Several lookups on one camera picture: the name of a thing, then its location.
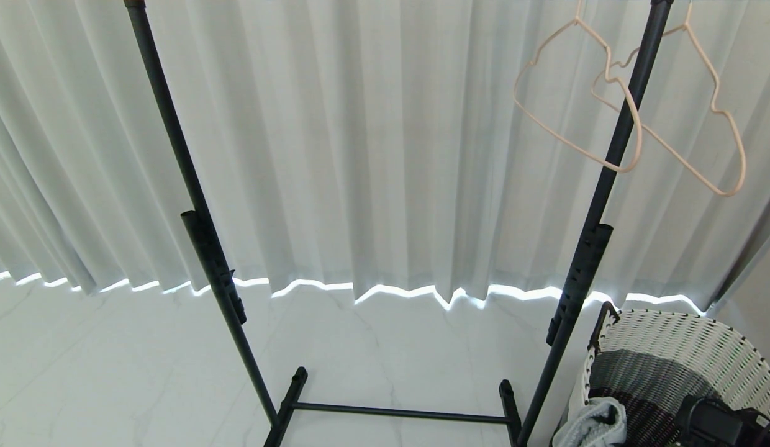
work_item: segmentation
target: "black metal clothes rack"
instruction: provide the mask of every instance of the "black metal clothes rack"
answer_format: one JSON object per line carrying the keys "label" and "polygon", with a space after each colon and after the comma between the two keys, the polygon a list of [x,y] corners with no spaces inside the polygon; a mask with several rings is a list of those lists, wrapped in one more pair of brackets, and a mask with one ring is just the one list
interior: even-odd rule
{"label": "black metal clothes rack", "polygon": [[[181,130],[181,124],[178,121],[178,114],[175,111],[175,105],[170,96],[170,89],[167,87],[161,61],[158,58],[156,43],[150,30],[150,23],[145,11],[145,1],[124,0],[124,2],[129,12],[139,53],[142,56],[147,76],[150,80],[150,87],[152,87],[156,104],[158,105],[161,119],[164,122],[167,136],[169,136],[170,145],[173,147],[184,183],[186,183],[189,198],[192,200],[192,206],[194,206],[194,211],[187,211],[181,214],[181,220],[183,220],[186,231],[189,234],[189,239],[192,241],[197,257],[201,262],[204,274],[208,278],[212,293],[215,299],[217,299],[217,305],[220,307],[222,316],[228,325],[231,337],[237,346],[244,367],[248,371],[255,392],[258,394],[258,399],[260,399],[266,417],[269,419],[269,425],[271,425],[269,436],[264,442],[264,447],[278,447],[281,445],[295,410],[317,410],[505,425],[510,445],[512,447],[525,447],[532,434],[533,426],[536,424],[537,416],[539,416],[539,411],[542,408],[542,404],[544,404],[550,385],[553,382],[553,376],[555,376],[556,369],[558,369],[561,362],[561,356],[564,353],[564,349],[566,349],[570,334],[572,334],[573,327],[578,320],[584,298],[586,298],[592,286],[592,280],[595,277],[598,265],[600,265],[600,260],[612,234],[612,227],[601,223],[600,219],[609,200],[609,194],[611,193],[616,173],[607,168],[604,168],[600,173],[600,178],[592,197],[592,203],[589,206],[589,212],[587,213],[586,221],[584,221],[584,227],[581,230],[581,236],[570,264],[566,282],[564,282],[558,308],[556,308],[555,316],[553,316],[550,322],[547,337],[547,342],[551,345],[550,353],[548,354],[546,365],[540,376],[525,421],[521,422],[515,403],[515,393],[509,380],[506,379],[502,380],[501,384],[499,384],[499,394],[502,407],[504,408],[504,416],[487,416],[481,414],[441,413],[435,411],[397,410],[300,402],[300,393],[302,393],[302,388],[308,380],[308,371],[304,367],[297,368],[297,371],[291,378],[291,385],[289,385],[288,391],[286,391],[286,396],[280,403],[279,410],[275,410],[263,376],[261,376],[261,371],[258,369],[258,363],[255,361],[249,342],[244,335],[242,324],[246,322],[247,317],[244,314],[243,303],[235,289],[233,271],[229,268],[228,261],[224,256],[217,229],[214,227],[214,221],[212,221],[206,197],[203,195],[197,171],[189,154],[189,148],[187,147],[183,130]],[[640,51],[638,52],[628,86],[637,108],[640,106],[641,99],[644,96],[672,2],[673,0],[651,0],[651,11],[647,17],[646,28],[643,38],[641,38]],[[607,152],[606,156],[607,161],[615,165],[620,164],[628,139],[631,136],[633,125],[633,118],[626,102],[624,102],[615,125],[611,145],[609,145],[609,152]]]}

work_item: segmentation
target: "curtain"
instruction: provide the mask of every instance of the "curtain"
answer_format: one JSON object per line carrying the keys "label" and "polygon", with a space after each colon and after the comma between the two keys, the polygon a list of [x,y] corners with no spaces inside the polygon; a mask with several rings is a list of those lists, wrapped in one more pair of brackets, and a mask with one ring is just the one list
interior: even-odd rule
{"label": "curtain", "polygon": [[[149,2],[178,116],[238,278],[561,286],[600,166],[516,108],[512,83],[574,2]],[[616,59],[649,2],[586,2]],[[674,5],[668,28],[682,22]],[[685,294],[706,308],[770,201],[770,2],[695,4],[748,152],[743,190],[712,195],[655,142],[618,175],[594,289]],[[577,27],[518,94],[600,156],[616,113],[589,95],[604,51]],[[631,67],[618,70],[625,79]],[[691,43],[666,37],[641,116],[721,187],[726,122]],[[618,88],[600,88],[620,102]],[[632,150],[633,139],[628,145]],[[191,209],[123,3],[0,0],[0,272],[206,285]]]}

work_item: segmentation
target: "white marble floor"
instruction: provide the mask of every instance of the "white marble floor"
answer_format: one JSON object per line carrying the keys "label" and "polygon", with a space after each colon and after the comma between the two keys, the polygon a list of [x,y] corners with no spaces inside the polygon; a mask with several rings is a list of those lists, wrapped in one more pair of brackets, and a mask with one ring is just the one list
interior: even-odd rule
{"label": "white marble floor", "polygon": [[[306,402],[501,415],[509,379],[525,413],[556,300],[491,294],[450,310],[432,295],[298,286],[240,288],[244,325],[275,405],[296,368]],[[600,308],[588,305],[532,445],[547,445]],[[67,285],[0,281],[0,447],[262,445],[268,422],[214,298],[129,286],[85,297]],[[298,412],[284,446],[508,445],[504,427]]]}

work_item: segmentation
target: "basket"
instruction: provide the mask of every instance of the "basket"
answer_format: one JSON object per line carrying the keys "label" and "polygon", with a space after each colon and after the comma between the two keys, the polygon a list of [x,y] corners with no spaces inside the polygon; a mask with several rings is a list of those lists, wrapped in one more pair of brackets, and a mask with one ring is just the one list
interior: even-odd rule
{"label": "basket", "polygon": [[625,405],[626,445],[677,441],[674,417],[685,396],[711,396],[733,410],[754,407],[770,417],[770,367],[733,328],[680,312],[604,303],[573,387],[569,415],[590,398]]}

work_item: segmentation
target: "white and black basket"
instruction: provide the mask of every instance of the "white and black basket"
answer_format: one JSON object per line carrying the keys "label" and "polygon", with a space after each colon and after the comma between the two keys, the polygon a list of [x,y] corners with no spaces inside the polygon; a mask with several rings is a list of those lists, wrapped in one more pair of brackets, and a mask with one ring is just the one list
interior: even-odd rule
{"label": "white and black basket", "polygon": [[680,312],[604,303],[576,380],[568,414],[590,398],[611,396],[627,411],[626,445],[666,446],[679,432],[674,417],[685,396],[711,396],[733,410],[770,417],[770,367],[733,328]]}

